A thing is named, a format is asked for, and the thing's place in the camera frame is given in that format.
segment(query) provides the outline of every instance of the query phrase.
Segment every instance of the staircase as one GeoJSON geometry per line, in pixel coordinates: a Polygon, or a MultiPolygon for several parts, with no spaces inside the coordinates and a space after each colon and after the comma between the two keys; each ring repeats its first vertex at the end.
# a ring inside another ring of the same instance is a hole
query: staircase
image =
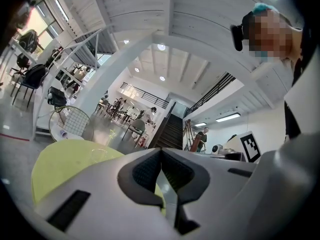
{"type": "Polygon", "coordinates": [[[182,146],[183,121],[180,117],[171,114],[154,147],[182,150],[182,146]]]}

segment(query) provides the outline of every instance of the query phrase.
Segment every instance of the red line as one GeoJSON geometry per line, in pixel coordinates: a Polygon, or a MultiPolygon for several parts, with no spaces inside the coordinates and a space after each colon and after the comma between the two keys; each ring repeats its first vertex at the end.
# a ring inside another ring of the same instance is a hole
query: red line
{"type": "Polygon", "coordinates": [[[6,135],[6,134],[3,134],[3,133],[0,133],[0,136],[8,137],[8,138],[19,140],[19,141],[25,141],[25,142],[29,142],[30,141],[29,139],[26,139],[26,138],[13,137],[13,136],[6,135]]]}

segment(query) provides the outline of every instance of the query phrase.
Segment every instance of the fluorescent light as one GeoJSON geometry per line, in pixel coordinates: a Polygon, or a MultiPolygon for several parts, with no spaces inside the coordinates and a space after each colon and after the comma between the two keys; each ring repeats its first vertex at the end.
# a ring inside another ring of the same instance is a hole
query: fluorescent light
{"type": "Polygon", "coordinates": [[[166,49],[166,46],[164,44],[158,44],[158,49],[160,51],[164,51],[166,49]]]}
{"type": "Polygon", "coordinates": [[[216,121],[220,123],[220,122],[223,122],[223,121],[226,121],[226,120],[238,118],[238,117],[240,117],[240,116],[241,116],[241,115],[240,115],[239,113],[234,113],[234,114],[231,114],[231,115],[227,115],[227,116],[218,118],[218,119],[216,119],[216,121]]]}
{"type": "Polygon", "coordinates": [[[46,15],[44,14],[44,12],[41,10],[41,8],[39,7],[39,5],[36,6],[38,8],[38,10],[40,11],[40,13],[42,14],[43,17],[46,17],[46,15]]]}
{"type": "Polygon", "coordinates": [[[59,36],[58,33],[57,33],[57,31],[54,29],[53,26],[50,25],[50,28],[52,29],[52,31],[53,31],[57,36],[59,36]]]}
{"type": "Polygon", "coordinates": [[[59,10],[61,11],[63,17],[65,18],[66,21],[69,21],[68,16],[66,15],[64,9],[61,7],[60,3],[58,0],[55,0],[56,5],[58,6],[59,10]]]}
{"type": "Polygon", "coordinates": [[[205,125],[206,125],[206,123],[205,123],[205,122],[202,122],[202,123],[196,124],[195,126],[196,126],[196,127],[200,127],[200,126],[205,126],[205,125]]]}

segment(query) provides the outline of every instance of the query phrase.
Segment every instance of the table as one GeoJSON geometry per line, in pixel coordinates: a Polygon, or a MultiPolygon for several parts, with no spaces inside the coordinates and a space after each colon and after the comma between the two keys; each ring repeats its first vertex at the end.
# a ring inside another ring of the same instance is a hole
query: table
{"type": "MultiPolygon", "coordinates": [[[[37,204],[45,195],[56,187],[91,165],[91,151],[102,149],[107,151],[102,161],[115,159],[124,154],[88,140],[65,139],[47,146],[36,160],[31,173],[31,192],[33,203],[37,204]]],[[[163,200],[163,215],[166,215],[166,203],[158,185],[155,186],[157,196],[163,200]]]]}

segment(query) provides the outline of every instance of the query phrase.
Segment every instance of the desk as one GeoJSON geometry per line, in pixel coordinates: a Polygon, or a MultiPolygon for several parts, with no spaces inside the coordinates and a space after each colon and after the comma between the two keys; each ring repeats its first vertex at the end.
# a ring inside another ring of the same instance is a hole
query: desk
{"type": "MultiPolygon", "coordinates": [[[[100,162],[124,156],[122,153],[99,143],[88,140],[66,139],[47,146],[36,160],[31,173],[32,199],[37,204],[56,187],[91,165],[91,151],[107,151],[100,162]]],[[[155,194],[162,198],[166,214],[165,199],[158,185],[155,194]]]]}

